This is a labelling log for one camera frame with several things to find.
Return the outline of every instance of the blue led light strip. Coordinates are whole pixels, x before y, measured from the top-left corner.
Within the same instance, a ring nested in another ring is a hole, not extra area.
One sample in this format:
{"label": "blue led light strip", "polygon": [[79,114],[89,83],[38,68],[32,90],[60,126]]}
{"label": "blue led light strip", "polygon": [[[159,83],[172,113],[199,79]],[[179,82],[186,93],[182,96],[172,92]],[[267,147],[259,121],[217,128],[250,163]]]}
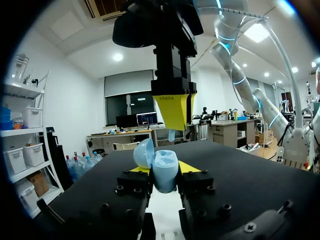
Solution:
{"label": "blue led light strip", "polygon": [[280,116],[281,113],[278,113],[277,116],[274,117],[274,119],[271,121],[270,125],[269,125],[269,128],[271,128],[271,125],[274,123],[274,121],[277,119],[277,117]]}
{"label": "blue led light strip", "polygon": [[216,4],[218,5],[218,8],[222,9],[220,0],[215,0],[215,1],[216,1]]}
{"label": "blue led light strip", "polygon": [[229,55],[231,54],[229,48],[227,47],[227,45],[225,45],[225,44],[222,43],[222,42],[219,42],[219,44],[220,44],[222,47],[224,47],[224,49],[228,52]]}
{"label": "blue led light strip", "polygon": [[240,84],[240,83],[242,83],[245,79],[246,79],[246,77],[242,78],[242,80],[240,80],[240,81],[234,82],[233,85]]}
{"label": "blue led light strip", "polygon": [[253,97],[254,97],[254,99],[258,102],[259,109],[261,109],[261,104],[260,104],[260,102],[259,102],[258,98],[257,98],[255,95],[253,95]]}
{"label": "blue led light strip", "polygon": [[223,37],[221,35],[218,34],[218,37],[221,38],[221,39],[224,39],[224,40],[227,40],[227,41],[234,41],[235,38],[226,38],[226,37]]}

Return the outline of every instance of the white ceiling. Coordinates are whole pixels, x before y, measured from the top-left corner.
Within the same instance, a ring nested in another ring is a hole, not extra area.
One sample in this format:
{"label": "white ceiling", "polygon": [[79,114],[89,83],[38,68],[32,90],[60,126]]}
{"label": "white ceiling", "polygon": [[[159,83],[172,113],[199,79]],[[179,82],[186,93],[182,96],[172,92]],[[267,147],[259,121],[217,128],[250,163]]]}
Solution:
{"label": "white ceiling", "polygon": [[[94,78],[157,68],[156,56],[153,54],[154,46],[137,49],[114,44],[112,41],[114,20],[102,22],[100,19],[92,19],[82,5],[83,0],[56,0],[39,18],[34,27],[60,49],[70,61]],[[285,17],[275,6],[273,0],[249,0],[251,13],[269,17],[270,25],[282,42],[292,65],[299,69],[299,72],[295,74],[297,80],[306,79],[309,77],[309,72],[313,70],[311,62],[320,57],[320,54],[317,54],[310,45],[298,21],[292,17]],[[70,11],[78,18],[83,29],[62,40],[51,30],[51,26]],[[191,65],[216,39],[213,28],[214,19],[214,15],[201,15],[204,34],[196,37],[198,55],[190,59]],[[283,61],[269,37],[260,43],[255,43],[241,34],[238,43],[247,50],[240,49],[233,60],[240,66],[243,63],[248,65],[243,68],[247,77],[268,84],[277,80],[282,80],[283,84],[289,83],[282,74],[286,74]],[[112,58],[115,53],[123,54],[123,60],[115,62]],[[215,68],[224,72],[209,51],[191,70],[195,71],[198,67]],[[269,72],[270,77],[264,77],[265,72]]]}

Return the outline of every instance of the cardboard box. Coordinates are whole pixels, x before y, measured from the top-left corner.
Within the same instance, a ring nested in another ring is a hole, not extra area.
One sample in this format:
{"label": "cardboard box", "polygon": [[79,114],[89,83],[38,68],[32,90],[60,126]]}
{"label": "cardboard box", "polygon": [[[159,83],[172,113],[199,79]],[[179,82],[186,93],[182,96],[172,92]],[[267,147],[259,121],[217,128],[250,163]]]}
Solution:
{"label": "cardboard box", "polygon": [[31,146],[34,146],[34,145],[37,145],[39,144],[38,142],[30,142],[30,143],[26,143],[25,146],[26,147],[31,147]]}
{"label": "cardboard box", "polygon": [[259,144],[264,144],[264,133],[259,133],[258,131],[255,132],[255,142]]}
{"label": "cardboard box", "polygon": [[34,190],[38,197],[41,197],[43,194],[49,191],[48,184],[42,172],[36,171],[27,178],[34,185]]}
{"label": "cardboard box", "polygon": [[259,144],[264,144],[265,133],[259,134]]}

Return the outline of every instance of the bolt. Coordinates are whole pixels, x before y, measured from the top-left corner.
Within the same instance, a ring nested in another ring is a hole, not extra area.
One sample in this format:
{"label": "bolt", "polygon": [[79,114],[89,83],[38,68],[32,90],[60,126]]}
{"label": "bolt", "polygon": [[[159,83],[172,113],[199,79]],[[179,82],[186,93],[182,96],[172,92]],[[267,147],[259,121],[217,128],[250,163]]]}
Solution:
{"label": "bolt", "polygon": [[189,189],[190,194],[196,194],[198,192],[197,189]]}
{"label": "bolt", "polygon": [[117,191],[122,191],[123,189],[125,189],[124,186],[121,186],[121,185],[116,186]]}
{"label": "bolt", "polygon": [[218,210],[218,214],[222,217],[226,217],[229,215],[231,208],[232,208],[231,204],[224,204]]}
{"label": "bolt", "polygon": [[206,211],[204,211],[204,210],[198,210],[198,211],[196,211],[196,216],[197,216],[198,218],[204,218],[206,215],[207,215],[207,213],[206,213]]}
{"label": "bolt", "polygon": [[142,193],[142,189],[141,189],[141,188],[138,188],[138,187],[136,187],[135,189],[133,189],[133,191],[134,191],[136,194]]}
{"label": "bolt", "polygon": [[216,188],[214,186],[207,186],[206,189],[210,194],[213,194],[216,191]]}
{"label": "bolt", "polygon": [[101,214],[106,217],[110,213],[110,206],[108,203],[104,203],[101,206]]}
{"label": "bolt", "polygon": [[115,188],[115,192],[118,196],[122,196],[124,194],[124,190],[125,190],[124,186],[121,186],[121,185],[118,185]]}
{"label": "bolt", "polygon": [[125,215],[126,215],[128,220],[133,220],[136,217],[136,213],[132,209],[125,210]]}
{"label": "bolt", "polygon": [[244,226],[244,231],[246,233],[253,233],[257,229],[257,225],[254,222],[249,222]]}

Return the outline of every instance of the white storage bin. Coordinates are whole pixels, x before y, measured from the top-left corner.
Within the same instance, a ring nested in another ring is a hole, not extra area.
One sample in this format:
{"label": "white storage bin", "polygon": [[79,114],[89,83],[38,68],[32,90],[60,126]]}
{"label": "white storage bin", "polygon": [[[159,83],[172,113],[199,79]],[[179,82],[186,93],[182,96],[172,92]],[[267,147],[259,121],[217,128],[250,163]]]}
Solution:
{"label": "white storage bin", "polygon": [[[248,144],[249,147],[253,147],[255,144]],[[242,146],[240,148],[237,148],[238,150],[242,151],[242,152],[245,152],[247,154],[252,154],[252,155],[255,155],[255,156],[258,156],[259,154],[259,148],[260,146],[258,145],[258,147],[256,147],[255,149],[251,149],[251,150],[246,150],[246,146]]]}
{"label": "white storage bin", "polygon": [[18,174],[26,170],[26,164],[24,160],[23,147],[6,151],[5,161],[14,174]]}
{"label": "white storage bin", "polygon": [[42,127],[42,109],[27,107],[22,112],[23,124],[30,129]]}
{"label": "white storage bin", "polygon": [[42,145],[43,143],[38,143],[33,146],[23,147],[23,155],[26,164],[35,167],[45,162]]}
{"label": "white storage bin", "polygon": [[36,194],[35,186],[27,179],[23,178],[16,183],[16,190],[21,199],[22,205],[29,212],[37,209],[39,197]]}

